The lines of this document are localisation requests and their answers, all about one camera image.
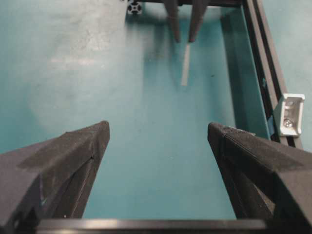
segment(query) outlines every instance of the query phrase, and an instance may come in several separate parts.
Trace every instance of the teal table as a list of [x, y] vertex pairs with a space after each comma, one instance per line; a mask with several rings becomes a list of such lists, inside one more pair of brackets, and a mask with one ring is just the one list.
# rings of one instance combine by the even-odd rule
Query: teal table
[[[304, 27], [312, 3], [298, 1], [297, 16], [292, 2], [265, 7], [288, 88], [307, 96], [302, 139], [311, 150]], [[209, 10], [190, 47], [187, 85], [190, 7], [180, 10], [181, 44], [161, 5], [147, 4], [136, 18], [125, 19], [124, 10], [111, 0], [2, 3], [0, 153], [108, 120], [111, 141], [85, 218], [235, 218], [208, 123], [268, 137], [241, 10]]]

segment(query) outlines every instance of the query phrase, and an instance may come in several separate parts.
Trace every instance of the white corner bracket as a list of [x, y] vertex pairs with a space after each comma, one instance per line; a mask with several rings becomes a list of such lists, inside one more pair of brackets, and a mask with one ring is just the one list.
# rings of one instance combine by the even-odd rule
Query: white corner bracket
[[299, 137], [303, 112], [303, 94], [283, 94], [274, 110], [278, 134], [283, 137]]

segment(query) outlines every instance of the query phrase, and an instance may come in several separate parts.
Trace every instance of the glossy teal floor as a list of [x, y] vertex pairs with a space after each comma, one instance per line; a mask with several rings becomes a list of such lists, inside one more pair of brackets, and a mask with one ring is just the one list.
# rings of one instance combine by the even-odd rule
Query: glossy teal floor
[[[125, 21], [118, 4], [1, 6], [0, 153], [108, 120], [85, 218], [234, 218], [207, 125], [267, 136], [240, 10], [210, 9], [182, 86], [186, 43], [172, 40], [163, 8]], [[184, 41], [189, 14], [181, 9]]]

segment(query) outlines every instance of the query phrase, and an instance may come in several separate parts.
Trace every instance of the screw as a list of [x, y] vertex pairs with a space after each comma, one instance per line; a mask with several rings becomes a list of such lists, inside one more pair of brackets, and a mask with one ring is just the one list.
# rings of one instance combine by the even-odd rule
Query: screw
[[286, 128], [292, 128], [293, 127], [293, 122], [290, 120], [290, 119], [285, 119], [284, 120], [284, 126], [286, 127]]

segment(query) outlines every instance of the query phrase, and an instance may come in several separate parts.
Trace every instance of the black bar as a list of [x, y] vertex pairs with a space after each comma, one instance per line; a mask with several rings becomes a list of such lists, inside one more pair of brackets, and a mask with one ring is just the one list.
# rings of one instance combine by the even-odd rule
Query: black bar
[[[162, 0], [138, 0], [139, 2], [155, 2], [162, 3]], [[191, 5], [192, 0], [179, 0], [179, 5]], [[240, 7], [241, 0], [211, 0], [210, 6], [222, 6], [222, 7]]]
[[284, 221], [246, 220], [117, 220], [117, 219], [46, 219], [32, 230], [36, 234], [106, 233], [206, 233], [261, 234], [292, 233], [304, 226]]
[[[273, 111], [282, 95], [287, 93], [287, 89], [278, 62], [262, 0], [243, 0], [242, 4], [262, 99], [267, 119], [269, 119], [273, 115]], [[290, 145], [302, 149], [302, 143], [298, 137], [277, 136], [277, 134], [275, 134], [273, 140], [276, 139], [284, 145]]]

